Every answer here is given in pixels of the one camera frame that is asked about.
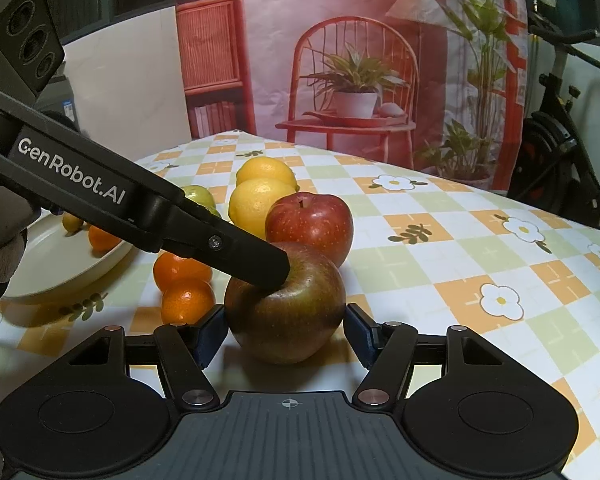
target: red chair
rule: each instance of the red chair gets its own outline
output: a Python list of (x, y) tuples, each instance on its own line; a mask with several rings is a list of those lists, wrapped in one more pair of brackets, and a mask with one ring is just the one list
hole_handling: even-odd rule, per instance
[[(324, 69), (325, 53), (347, 56), (346, 44), (350, 44), (357, 52), (366, 53), (370, 57), (378, 57), (386, 65), (398, 72), (398, 76), (408, 83), (407, 86), (387, 88), (382, 94), (382, 102), (396, 103), (406, 113), (406, 123), (394, 126), (360, 127), (360, 126), (326, 126), (319, 118), (296, 118), (298, 92), (307, 88), (305, 97), (313, 94), (312, 111), (322, 112), (331, 105), (332, 92), (318, 95), (318, 85), (314, 81), (302, 77)], [(296, 142), (296, 132), (317, 132), (326, 134), (327, 149), (333, 149), (333, 136), (362, 135), (380, 136), (383, 142), (383, 161), (387, 162), (389, 136), (396, 133), (407, 133), (409, 155), (408, 164), (413, 167), (411, 150), (411, 131), (415, 129), (413, 102), (418, 87), (418, 67), (411, 45), (400, 33), (389, 25), (359, 16), (339, 16), (314, 25), (306, 31), (296, 44), (293, 68), (291, 73), (291, 90), (289, 96), (288, 120), (276, 124), (279, 129), (286, 129), (287, 142)]]

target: camera lens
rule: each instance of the camera lens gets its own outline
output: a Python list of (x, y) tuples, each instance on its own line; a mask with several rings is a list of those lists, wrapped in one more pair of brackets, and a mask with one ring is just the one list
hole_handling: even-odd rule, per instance
[(54, 63), (55, 55), (53, 52), (50, 52), (45, 57), (42, 58), (38, 68), (36, 69), (36, 77), (43, 78), (46, 74), (48, 74), (49, 70), (51, 70), (51, 66)]
[(46, 34), (45, 31), (39, 28), (33, 34), (31, 34), (24, 46), (22, 47), (22, 59), (25, 63), (33, 60), (40, 51), (42, 47), (45, 46)]
[(9, 19), (9, 34), (16, 36), (27, 28), (33, 16), (33, 9), (34, 6), (31, 0), (24, 2), (16, 9)]

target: printed backdrop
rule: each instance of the printed backdrop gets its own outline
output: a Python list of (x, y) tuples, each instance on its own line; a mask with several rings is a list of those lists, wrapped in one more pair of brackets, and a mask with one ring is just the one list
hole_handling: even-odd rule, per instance
[[(193, 138), (239, 127), (508, 188), (525, 95), (524, 0), (180, 1)], [(382, 96), (406, 112), (403, 124), (329, 129), (303, 115), (325, 103), (302, 76), (324, 72), (323, 54), (345, 54), (345, 43), (409, 83)]]

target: white wall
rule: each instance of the white wall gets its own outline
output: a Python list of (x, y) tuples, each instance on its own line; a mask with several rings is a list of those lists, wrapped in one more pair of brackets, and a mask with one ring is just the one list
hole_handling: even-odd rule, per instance
[[(575, 47), (600, 61), (600, 46), (578, 44)], [(534, 74), (530, 73), (529, 75), (529, 88), (531, 88), (531, 82), (534, 84), (528, 109), (533, 111), (540, 106), (544, 90), (544, 87), (538, 83), (538, 75), (551, 70), (554, 63), (554, 50), (550, 44), (540, 41), (537, 50), (535, 46), (531, 46), (530, 54), (537, 56)], [(569, 56), (562, 86), (564, 98), (568, 96), (569, 85), (574, 85), (582, 92), (574, 102), (571, 115), (600, 181), (600, 70), (577, 57)]]
[(80, 128), (138, 160), (190, 140), (174, 7), (111, 25), (64, 48)]

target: book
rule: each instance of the book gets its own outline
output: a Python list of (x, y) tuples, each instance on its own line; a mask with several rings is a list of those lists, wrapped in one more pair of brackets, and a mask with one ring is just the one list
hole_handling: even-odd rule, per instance
[(229, 103), (229, 117), (231, 119), (232, 130), (238, 129), (238, 121), (235, 120), (235, 104)]
[(199, 108), (199, 110), (200, 110), (200, 116), (202, 117), (202, 130), (204, 132), (203, 137), (208, 137), (210, 129), (209, 129), (209, 118), (206, 113), (206, 107), (201, 106)]
[(192, 139), (199, 139), (200, 133), (198, 131), (198, 120), (196, 117), (196, 109), (190, 108), (187, 110), (187, 117), (189, 118), (189, 130), (191, 131)]
[(209, 125), (209, 135), (216, 133), (216, 122), (214, 121), (214, 106), (205, 105), (206, 110), (206, 122)]
[(204, 128), (202, 127), (202, 113), (200, 112), (200, 108), (195, 108), (196, 113), (196, 124), (198, 127), (198, 137), (202, 138), (205, 136)]
[(214, 133), (219, 134), (220, 132), (224, 132), (222, 126), (220, 125), (220, 103), (213, 103), (211, 105), (211, 113), (213, 115), (213, 124), (214, 124)]
[(235, 130), (235, 124), (231, 122), (231, 114), (229, 113), (229, 103), (222, 101), (222, 117), (224, 118), (224, 130)]

